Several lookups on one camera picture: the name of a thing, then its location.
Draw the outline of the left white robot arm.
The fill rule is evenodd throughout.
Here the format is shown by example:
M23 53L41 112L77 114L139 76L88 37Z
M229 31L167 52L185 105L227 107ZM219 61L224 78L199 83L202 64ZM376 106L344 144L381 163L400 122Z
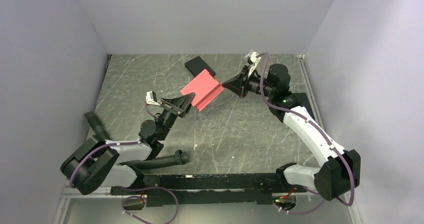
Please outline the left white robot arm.
M178 117L185 117L192 107L195 94L157 100L153 91L147 92L145 107L157 106L161 113L142 122L138 138L114 141L95 112L85 113L94 135L78 147L61 165L60 171L70 188L88 195L101 187L123 186L129 193L139 193L145 183L143 170L185 165L190 162L186 151L160 157L162 141Z

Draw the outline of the red paper box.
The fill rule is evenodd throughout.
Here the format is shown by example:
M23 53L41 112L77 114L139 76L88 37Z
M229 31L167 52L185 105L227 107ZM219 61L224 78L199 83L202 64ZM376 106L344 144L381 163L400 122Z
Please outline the red paper box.
M191 82L189 82L180 92L182 95L194 93L191 105L198 111L205 109L215 98L217 98L224 87L204 69Z

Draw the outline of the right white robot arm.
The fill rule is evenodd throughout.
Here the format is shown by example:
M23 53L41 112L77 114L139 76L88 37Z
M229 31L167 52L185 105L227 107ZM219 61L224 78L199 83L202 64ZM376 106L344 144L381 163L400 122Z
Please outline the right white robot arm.
M275 184L280 191L302 186L326 201L339 200L345 193L353 194L360 184L359 153L346 150L325 133L309 114L311 106L307 95L290 91L290 78L287 67L282 64L271 65L265 78L244 66L222 86L240 98L249 92L264 96L270 112L300 137L317 160L317 168L297 163L279 167Z

